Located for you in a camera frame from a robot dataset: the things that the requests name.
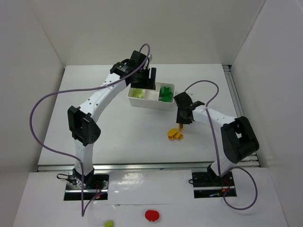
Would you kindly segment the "white three-compartment container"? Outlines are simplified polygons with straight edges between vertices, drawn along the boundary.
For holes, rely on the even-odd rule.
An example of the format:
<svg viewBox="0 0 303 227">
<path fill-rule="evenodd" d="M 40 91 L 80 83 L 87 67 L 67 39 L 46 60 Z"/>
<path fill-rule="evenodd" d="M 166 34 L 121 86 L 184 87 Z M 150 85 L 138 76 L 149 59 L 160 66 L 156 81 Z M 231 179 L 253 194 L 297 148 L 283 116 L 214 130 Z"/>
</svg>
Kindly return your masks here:
<svg viewBox="0 0 303 227">
<path fill-rule="evenodd" d="M 128 99 L 132 106 L 142 107 L 142 108 L 149 108 L 149 109 L 159 109 L 165 111 L 173 111 L 176 107 L 175 101 L 173 99 L 175 95 L 175 85 L 171 83 L 163 83 L 163 82 L 156 82 L 155 83 L 155 90 L 150 89 L 142 89 L 143 97 L 134 97 L 134 88 L 130 88 L 128 91 Z M 163 87 L 169 87 L 171 92 L 173 93 L 172 98 L 169 102 L 163 102 L 160 100 L 160 91 Z"/>
</svg>

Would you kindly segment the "aluminium rail right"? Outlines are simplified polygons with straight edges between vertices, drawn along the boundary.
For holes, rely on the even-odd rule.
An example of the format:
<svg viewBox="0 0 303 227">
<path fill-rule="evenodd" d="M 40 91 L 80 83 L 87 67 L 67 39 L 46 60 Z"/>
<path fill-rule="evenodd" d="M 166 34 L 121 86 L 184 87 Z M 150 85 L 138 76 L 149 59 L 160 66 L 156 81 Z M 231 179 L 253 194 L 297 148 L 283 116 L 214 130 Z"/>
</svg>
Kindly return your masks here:
<svg viewBox="0 0 303 227">
<path fill-rule="evenodd" d="M 230 65 L 223 65 L 223 71 L 232 96 L 237 118 L 223 127 L 223 148 L 231 162 L 237 164 L 259 149 L 259 142 L 241 106 Z"/>
</svg>

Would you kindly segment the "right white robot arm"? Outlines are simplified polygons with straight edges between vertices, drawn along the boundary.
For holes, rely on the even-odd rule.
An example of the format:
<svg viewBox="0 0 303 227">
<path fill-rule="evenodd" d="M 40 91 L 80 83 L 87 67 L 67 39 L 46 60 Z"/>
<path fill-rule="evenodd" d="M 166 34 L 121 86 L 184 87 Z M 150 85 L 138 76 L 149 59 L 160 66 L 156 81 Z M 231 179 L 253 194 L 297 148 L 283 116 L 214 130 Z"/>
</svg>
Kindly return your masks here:
<svg viewBox="0 0 303 227">
<path fill-rule="evenodd" d="M 168 133 L 169 139 L 182 139 L 184 125 L 200 122 L 212 130 L 216 160 L 207 167 L 206 176 L 192 180 L 195 187 L 208 183 L 219 186 L 223 177 L 240 161 L 259 150 L 259 142 L 248 118 L 224 115 L 182 92 L 174 96 L 177 105 L 178 128 Z"/>
</svg>

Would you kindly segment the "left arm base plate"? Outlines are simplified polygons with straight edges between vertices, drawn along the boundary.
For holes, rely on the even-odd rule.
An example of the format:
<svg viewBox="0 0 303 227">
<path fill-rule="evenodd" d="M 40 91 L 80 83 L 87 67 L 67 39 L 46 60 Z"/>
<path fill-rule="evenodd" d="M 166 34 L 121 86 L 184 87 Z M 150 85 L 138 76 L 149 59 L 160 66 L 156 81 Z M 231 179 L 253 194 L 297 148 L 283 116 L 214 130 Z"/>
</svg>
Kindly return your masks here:
<svg viewBox="0 0 303 227">
<path fill-rule="evenodd" d="M 58 174 L 57 179 L 66 182 L 64 201 L 81 200 L 81 181 L 74 175 Z M 94 196 L 95 200 L 108 199 L 109 174 L 96 174 L 84 184 L 84 200 L 89 201 Z"/>
</svg>

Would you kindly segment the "red round lego piece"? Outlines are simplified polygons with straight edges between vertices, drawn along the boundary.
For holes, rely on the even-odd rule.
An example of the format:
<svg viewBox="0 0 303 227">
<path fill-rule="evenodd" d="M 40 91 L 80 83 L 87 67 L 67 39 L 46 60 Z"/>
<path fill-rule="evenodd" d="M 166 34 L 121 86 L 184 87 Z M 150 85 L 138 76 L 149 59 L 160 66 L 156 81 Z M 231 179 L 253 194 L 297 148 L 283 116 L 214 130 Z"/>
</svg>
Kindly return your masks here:
<svg viewBox="0 0 303 227">
<path fill-rule="evenodd" d="M 145 212 L 145 218 L 150 222 L 155 222 L 159 220 L 160 214 L 156 210 L 147 210 Z"/>
</svg>

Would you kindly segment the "yellow oval lego plate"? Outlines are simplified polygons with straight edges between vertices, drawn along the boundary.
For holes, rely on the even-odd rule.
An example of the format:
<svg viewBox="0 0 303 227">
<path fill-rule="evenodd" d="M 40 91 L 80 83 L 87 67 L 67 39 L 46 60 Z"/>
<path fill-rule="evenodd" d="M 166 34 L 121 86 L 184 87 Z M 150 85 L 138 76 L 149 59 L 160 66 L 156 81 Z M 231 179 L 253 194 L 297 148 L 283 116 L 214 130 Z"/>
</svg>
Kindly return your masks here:
<svg viewBox="0 0 303 227">
<path fill-rule="evenodd" d="M 173 128 L 168 131 L 167 136 L 169 140 L 174 140 L 176 138 L 176 135 L 178 134 L 178 129 Z"/>
</svg>

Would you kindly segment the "yellow black striped lego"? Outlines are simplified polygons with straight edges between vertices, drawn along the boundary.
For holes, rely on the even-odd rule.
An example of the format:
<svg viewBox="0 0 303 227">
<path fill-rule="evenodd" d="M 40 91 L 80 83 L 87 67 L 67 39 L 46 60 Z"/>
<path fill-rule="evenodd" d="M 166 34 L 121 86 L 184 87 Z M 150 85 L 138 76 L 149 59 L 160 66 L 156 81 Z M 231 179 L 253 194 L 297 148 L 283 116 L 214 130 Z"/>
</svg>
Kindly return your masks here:
<svg viewBox="0 0 303 227">
<path fill-rule="evenodd" d="M 184 128 L 183 124 L 179 123 L 179 124 L 178 124 L 178 130 L 179 130 L 179 131 L 182 131 L 183 128 Z"/>
</svg>

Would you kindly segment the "aluminium rail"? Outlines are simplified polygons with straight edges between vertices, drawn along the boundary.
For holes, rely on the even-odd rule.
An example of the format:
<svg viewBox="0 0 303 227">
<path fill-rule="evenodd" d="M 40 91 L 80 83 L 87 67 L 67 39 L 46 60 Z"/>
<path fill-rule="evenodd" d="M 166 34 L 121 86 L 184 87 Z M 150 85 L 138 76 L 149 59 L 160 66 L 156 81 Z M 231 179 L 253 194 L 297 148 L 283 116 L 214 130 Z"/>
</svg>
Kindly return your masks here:
<svg viewBox="0 0 303 227">
<path fill-rule="evenodd" d="M 237 118 L 223 127 L 223 148 L 231 162 L 237 164 L 259 149 L 259 142 L 241 106 L 230 65 L 223 65 L 223 71 L 232 96 Z"/>
<path fill-rule="evenodd" d="M 202 169 L 207 168 L 210 162 L 185 162 L 185 163 L 156 163 L 156 164 L 108 164 L 94 165 L 95 171 L 113 170 L 173 170 L 173 169 Z M 38 172 L 72 171 L 73 165 L 38 166 Z"/>
</svg>

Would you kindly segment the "light green lego 2x2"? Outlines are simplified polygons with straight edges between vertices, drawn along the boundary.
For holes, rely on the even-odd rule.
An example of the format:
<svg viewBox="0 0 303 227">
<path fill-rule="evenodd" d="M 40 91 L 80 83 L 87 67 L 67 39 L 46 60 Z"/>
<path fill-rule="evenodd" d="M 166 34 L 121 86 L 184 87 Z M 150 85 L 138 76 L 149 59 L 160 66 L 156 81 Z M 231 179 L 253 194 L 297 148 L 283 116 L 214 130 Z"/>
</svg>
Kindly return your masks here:
<svg viewBox="0 0 303 227">
<path fill-rule="evenodd" d="M 140 89 L 140 88 L 134 88 L 133 89 L 133 93 L 134 94 L 144 94 L 145 90 L 144 89 Z"/>
</svg>

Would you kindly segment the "lime lego on front shelf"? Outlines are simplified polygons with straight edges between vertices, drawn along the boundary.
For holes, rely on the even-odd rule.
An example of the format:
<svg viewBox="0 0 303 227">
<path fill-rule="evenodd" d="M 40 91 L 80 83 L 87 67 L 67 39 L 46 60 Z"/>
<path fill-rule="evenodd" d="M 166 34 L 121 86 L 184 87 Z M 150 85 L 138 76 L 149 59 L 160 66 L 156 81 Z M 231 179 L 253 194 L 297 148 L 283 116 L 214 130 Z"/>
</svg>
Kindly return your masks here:
<svg viewBox="0 0 303 227">
<path fill-rule="evenodd" d="M 109 220 L 104 223 L 104 227 L 113 227 L 113 226 L 114 226 L 114 222 L 112 220 Z"/>
</svg>

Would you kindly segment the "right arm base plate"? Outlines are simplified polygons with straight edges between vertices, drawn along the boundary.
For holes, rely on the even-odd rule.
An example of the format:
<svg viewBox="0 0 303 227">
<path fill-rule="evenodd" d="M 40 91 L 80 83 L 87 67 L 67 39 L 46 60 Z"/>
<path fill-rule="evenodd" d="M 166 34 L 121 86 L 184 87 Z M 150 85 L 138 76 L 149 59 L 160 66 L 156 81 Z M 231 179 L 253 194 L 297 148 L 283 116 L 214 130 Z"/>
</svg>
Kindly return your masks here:
<svg viewBox="0 0 303 227">
<path fill-rule="evenodd" d="M 231 172 L 223 177 L 211 176 L 205 168 L 192 170 L 188 183 L 193 186 L 195 199 L 236 197 L 234 178 Z"/>
</svg>

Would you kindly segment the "yellow lego small brick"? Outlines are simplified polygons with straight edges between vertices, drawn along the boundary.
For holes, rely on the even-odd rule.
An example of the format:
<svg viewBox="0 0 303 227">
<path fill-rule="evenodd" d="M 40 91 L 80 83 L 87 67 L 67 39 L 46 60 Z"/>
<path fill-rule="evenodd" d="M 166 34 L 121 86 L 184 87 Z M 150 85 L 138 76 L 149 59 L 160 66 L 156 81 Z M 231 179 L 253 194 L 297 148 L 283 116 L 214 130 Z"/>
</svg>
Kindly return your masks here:
<svg viewBox="0 0 303 227">
<path fill-rule="evenodd" d="M 182 133 L 177 133 L 176 134 L 176 139 L 178 139 L 178 140 L 183 139 L 183 134 Z"/>
</svg>

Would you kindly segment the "aluminium rail front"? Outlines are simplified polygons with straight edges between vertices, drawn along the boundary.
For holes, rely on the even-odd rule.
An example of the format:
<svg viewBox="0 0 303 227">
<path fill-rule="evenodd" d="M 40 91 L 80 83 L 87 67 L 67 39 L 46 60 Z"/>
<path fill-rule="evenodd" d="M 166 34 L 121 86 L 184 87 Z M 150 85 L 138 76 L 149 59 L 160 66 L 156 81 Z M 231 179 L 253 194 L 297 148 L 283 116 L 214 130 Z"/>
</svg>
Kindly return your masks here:
<svg viewBox="0 0 303 227">
<path fill-rule="evenodd" d="M 185 163 L 156 163 L 156 164 L 108 164 L 94 165 L 95 171 L 113 170 L 173 170 L 173 169 L 202 169 L 207 168 L 210 162 L 185 162 Z M 73 165 L 38 166 L 38 172 L 72 171 Z"/>
</svg>

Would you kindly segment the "dark green lego 2x2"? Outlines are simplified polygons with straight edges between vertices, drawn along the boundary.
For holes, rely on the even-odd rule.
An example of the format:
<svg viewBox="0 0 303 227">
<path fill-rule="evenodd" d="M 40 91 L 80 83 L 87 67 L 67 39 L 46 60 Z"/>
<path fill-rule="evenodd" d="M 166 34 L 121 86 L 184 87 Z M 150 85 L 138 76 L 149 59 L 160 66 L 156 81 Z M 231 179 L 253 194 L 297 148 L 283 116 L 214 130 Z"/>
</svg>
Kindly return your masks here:
<svg viewBox="0 0 303 227">
<path fill-rule="evenodd" d="M 172 94 L 170 87 L 162 87 L 160 89 L 160 97 L 170 96 Z"/>
<path fill-rule="evenodd" d="M 171 96 L 163 96 L 163 97 L 160 97 L 160 101 L 161 102 L 165 102 L 165 103 L 171 103 L 172 102 L 172 97 Z"/>
</svg>

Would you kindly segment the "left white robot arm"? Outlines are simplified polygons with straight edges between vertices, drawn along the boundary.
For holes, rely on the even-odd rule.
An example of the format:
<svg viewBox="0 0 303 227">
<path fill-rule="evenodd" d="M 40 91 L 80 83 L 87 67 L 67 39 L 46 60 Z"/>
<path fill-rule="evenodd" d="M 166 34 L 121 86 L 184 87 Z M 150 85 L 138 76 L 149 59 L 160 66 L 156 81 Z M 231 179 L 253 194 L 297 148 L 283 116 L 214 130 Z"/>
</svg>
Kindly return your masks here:
<svg viewBox="0 0 303 227">
<path fill-rule="evenodd" d="M 116 63 L 107 78 L 90 98 L 78 107 L 71 106 L 68 123 L 75 142 L 78 160 L 73 175 L 87 185 L 94 175 L 92 163 L 94 143 L 101 135 L 97 121 L 110 102 L 127 86 L 140 89 L 155 89 L 156 68 L 150 68 L 151 54 L 133 51 L 129 59 Z"/>
</svg>

